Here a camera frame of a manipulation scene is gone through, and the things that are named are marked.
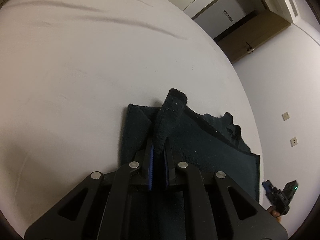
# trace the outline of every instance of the wall outlet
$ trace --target wall outlet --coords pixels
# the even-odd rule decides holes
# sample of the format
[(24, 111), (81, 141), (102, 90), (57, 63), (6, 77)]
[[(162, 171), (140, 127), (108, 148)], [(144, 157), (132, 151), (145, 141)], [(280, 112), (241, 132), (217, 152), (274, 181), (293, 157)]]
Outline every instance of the wall outlet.
[(290, 140), (290, 142), (291, 142), (291, 147), (293, 147), (293, 146), (295, 146), (295, 145), (298, 144), (298, 141), (297, 141), (297, 138), (296, 138), (296, 137), (293, 137), (293, 138)]
[(288, 120), (290, 118), (288, 112), (285, 112), (284, 114), (282, 114), (282, 118), (283, 118), (283, 121)]

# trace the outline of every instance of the hand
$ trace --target hand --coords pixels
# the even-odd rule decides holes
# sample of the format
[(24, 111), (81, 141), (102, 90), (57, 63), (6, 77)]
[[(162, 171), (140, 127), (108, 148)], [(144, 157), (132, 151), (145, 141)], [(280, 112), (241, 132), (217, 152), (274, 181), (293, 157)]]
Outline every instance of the hand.
[(276, 210), (276, 206), (268, 207), (267, 211), (280, 223), (281, 217), (280, 213)]

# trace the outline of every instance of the folded clothing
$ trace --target folded clothing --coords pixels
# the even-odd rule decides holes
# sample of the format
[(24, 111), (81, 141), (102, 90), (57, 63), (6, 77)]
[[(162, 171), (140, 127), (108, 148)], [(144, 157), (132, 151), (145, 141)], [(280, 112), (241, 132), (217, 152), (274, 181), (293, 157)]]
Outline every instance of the folded clothing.
[(183, 194), (158, 190), (165, 180), (163, 150), (167, 138), (172, 151), (178, 152), (185, 162), (205, 172), (226, 172), (259, 200), (260, 157), (251, 153), (242, 140), (241, 129), (233, 124), (231, 114), (220, 118), (197, 114), (187, 107), (186, 95), (176, 89), (169, 91), (162, 107), (129, 105), (121, 165), (132, 161), (135, 153), (145, 148), (150, 135), (154, 144), (154, 193), (132, 196), (132, 216), (136, 214), (139, 219), (132, 220), (130, 239), (185, 239)]

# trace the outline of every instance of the light switch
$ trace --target light switch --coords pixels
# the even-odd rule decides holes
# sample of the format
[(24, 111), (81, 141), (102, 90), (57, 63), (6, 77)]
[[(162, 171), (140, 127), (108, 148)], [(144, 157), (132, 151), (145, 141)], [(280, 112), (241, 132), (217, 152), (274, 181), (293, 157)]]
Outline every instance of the light switch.
[(290, 140), (290, 142), (291, 142), (291, 147), (296, 146), (296, 145), (298, 144), (298, 141), (297, 141), (297, 138), (296, 138), (296, 137), (293, 137), (293, 138)]
[(282, 114), (282, 118), (283, 118), (283, 121), (288, 120), (290, 118), (288, 112), (285, 112), (284, 114)]

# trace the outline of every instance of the silver screw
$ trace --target silver screw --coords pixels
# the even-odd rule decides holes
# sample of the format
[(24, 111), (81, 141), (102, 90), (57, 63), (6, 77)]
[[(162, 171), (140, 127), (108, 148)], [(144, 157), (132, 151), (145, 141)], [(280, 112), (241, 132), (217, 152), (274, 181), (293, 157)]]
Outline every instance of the silver screw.
[(91, 178), (92, 179), (98, 179), (100, 177), (101, 177), (101, 173), (98, 172), (98, 171), (95, 171), (95, 172), (91, 173)]
[(129, 163), (129, 167), (130, 168), (138, 168), (139, 167), (139, 163), (138, 162), (130, 162)]
[(188, 163), (186, 163), (186, 162), (179, 162), (179, 163), (178, 163), (178, 166), (179, 166), (180, 168), (186, 168), (186, 167), (188, 167)]
[(217, 171), (216, 176), (219, 179), (224, 179), (226, 177), (226, 174), (223, 171)]

